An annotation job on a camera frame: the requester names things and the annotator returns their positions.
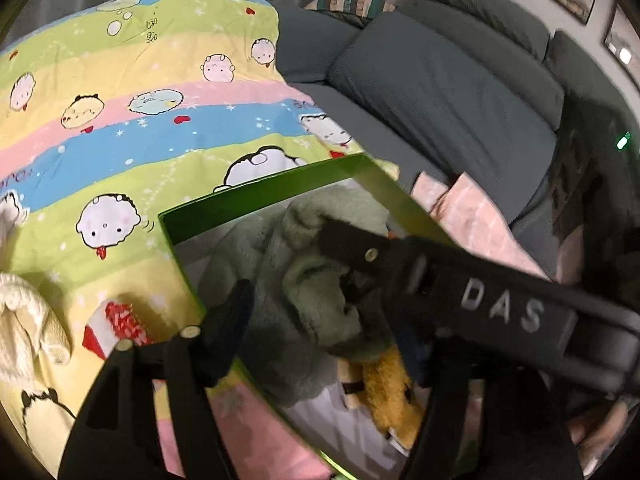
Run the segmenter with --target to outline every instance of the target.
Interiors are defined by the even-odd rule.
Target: gray pillow
[[[433,0],[482,20],[519,44],[537,60],[545,57],[549,32],[544,23],[511,0]]]
[[[618,112],[630,132],[638,132],[638,122],[618,87],[564,30],[557,30],[549,43],[544,66],[567,94],[593,101]]]
[[[415,179],[423,171],[444,184],[450,184],[442,170],[428,158],[335,88],[319,84],[293,86],[310,95],[316,105],[347,130],[369,155],[397,164],[400,167],[399,184],[405,191],[412,190]]]
[[[321,83],[359,28],[312,10],[273,4],[280,35],[276,68],[288,83]]]
[[[507,222],[551,163],[549,125],[460,47],[400,12],[376,17],[328,81],[447,176],[466,171]]]
[[[462,47],[558,129],[564,91],[531,54],[477,18],[438,2],[405,0],[396,12],[411,16]]]

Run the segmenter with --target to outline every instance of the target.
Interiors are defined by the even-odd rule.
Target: screw
[[[193,339],[200,335],[200,327],[195,325],[186,326],[180,331],[180,335],[185,339]]]
[[[120,352],[126,352],[133,348],[133,341],[131,339],[121,339],[116,345],[116,350]]]
[[[378,257],[378,250],[375,247],[370,248],[366,253],[364,253],[364,259],[369,263],[375,261]]]

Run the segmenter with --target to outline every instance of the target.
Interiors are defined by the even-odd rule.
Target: cartoon face
[[[346,146],[353,138],[331,117],[324,114],[302,115],[300,116],[300,124],[310,134],[314,134],[322,142],[329,144]]]
[[[251,46],[251,57],[261,65],[266,65],[268,68],[269,64],[276,57],[276,48],[273,46],[273,43],[271,43],[271,40],[260,38],[260,40],[255,40]]]
[[[287,155],[277,146],[263,146],[255,153],[249,153],[236,160],[227,170],[225,183],[213,191],[244,184],[250,180],[304,166],[306,160]]]
[[[234,80],[235,66],[224,54],[214,54],[207,56],[204,64],[200,66],[204,79],[217,83],[231,83]]]
[[[26,110],[35,86],[36,80],[31,72],[22,74],[11,89],[9,108],[15,111]]]
[[[80,215],[76,232],[85,245],[96,249],[103,260],[107,247],[113,247],[131,234],[140,223],[140,215],[132,200],[122,194],[104,194],[91,200]]]
[[[22,225],[27,221],[29,208],[22,207],[16,191],[7,192],[0,198],[0,219],[5,225]]]
[[[316,104],[313,102],[308,102],[308,101],[297,101],[296,99],[293,99],[293,105],[296,108],[315,108]]]
[[[58,400],[53,388],[32,394],[23,390],[21,396],[25,440],[40,463],[57,478],[66,438],[76,417]]]
[[[63,128],[72,130],[93,121],[104,110],[104,103],[98,94],[79,95],[65,110],[60,119]]]
[[[153,90],[136,95],[129,103],[129,110],[138,114],[158,115],[177,107],[184,96],[177,90]]]

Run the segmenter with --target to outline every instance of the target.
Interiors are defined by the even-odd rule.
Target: white towel
[[[0,249],[28,213],[14,192],[0,198]],[[24,279],[0,272],[0,380],[33,391],[40,350],[55,364],[69,362],[69,341],[44,298]]]

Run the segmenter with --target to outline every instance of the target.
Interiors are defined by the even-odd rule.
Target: stuffed animal
[[[391,437],[391,442],[395,441],[401,447],[399,450],[408,454],[420,430],[424,410],[416,402],[398,347],[389,347],[371,363],[338,361],[338,378],[345,406],[357,408],[361,401],[369,409],[378,431]]]
[[[424,411],[415,401],[398,347],[391,346],[376,362],[363,364],[362,372],[366,405],[376,428],[410,450]]]

